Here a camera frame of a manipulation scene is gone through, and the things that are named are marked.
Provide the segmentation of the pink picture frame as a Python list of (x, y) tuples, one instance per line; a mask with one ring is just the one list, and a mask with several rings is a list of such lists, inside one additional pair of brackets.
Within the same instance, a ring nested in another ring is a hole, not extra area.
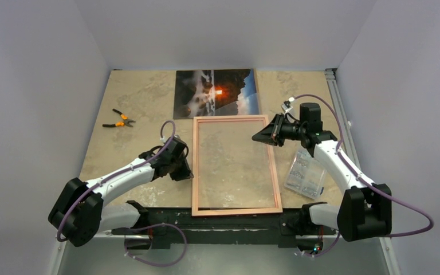
[(267, 124), (267, 115), (193, 119), (194, 217), (282, 212), (273, 148), (252, 140)]

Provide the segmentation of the sunset landscape photo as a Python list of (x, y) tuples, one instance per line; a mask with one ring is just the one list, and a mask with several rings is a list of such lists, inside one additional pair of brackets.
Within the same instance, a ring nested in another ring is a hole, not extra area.
[(259, 115), (254, 69), (177, 70), (174, 119)]

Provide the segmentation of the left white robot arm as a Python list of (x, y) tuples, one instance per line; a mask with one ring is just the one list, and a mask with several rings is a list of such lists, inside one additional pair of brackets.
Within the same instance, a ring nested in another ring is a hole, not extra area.
[(143, 206), (135, 201), (117, 206), (112, 206), (111, 202), (135, 187), (166, 175), (173, 181), (193, 178), (187, 162), (188, 153), (188, 145), (174, 136), (107, 175), (86, 182), (71, 179), (48, 216), (49, 223), (57, 229), (57, 240), (80, 247), (104, 231), (145, 232), (148, 219)]

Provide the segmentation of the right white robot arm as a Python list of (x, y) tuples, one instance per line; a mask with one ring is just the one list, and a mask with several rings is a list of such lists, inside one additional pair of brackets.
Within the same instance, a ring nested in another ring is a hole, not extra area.
[(327, 203), (303, 205), (296, 223), (300, 231), (312, 233), (320, 226), (337, 230), (348, 242), (382, 237), (392, 230), (391, 190), (386, 184), (369, 183), (352, 165), (338, 145), (337, 137), (323, 128), (317, 103), (300, 104), (300, 118), (276, 114), (273, 120), (252, 136), (269, 146), (283, 146), (286, 140), (299, 141), (310, 156), (330, 174), (343, 192), (339, 207)]

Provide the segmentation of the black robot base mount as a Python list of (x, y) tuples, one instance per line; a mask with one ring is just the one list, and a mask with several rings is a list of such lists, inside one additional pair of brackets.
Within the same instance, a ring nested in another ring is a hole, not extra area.
[(278, 248), (310, 249), (330, 227), (310, 224), (303, 209), (284, 209), (276, 214), (194, 217), (189, 208), (143, 207), (134, 202), (140, 218), (130, 229), (120, 226), (113, 235), (147, 236), (153, 249), (172, 244), (276, 245)]

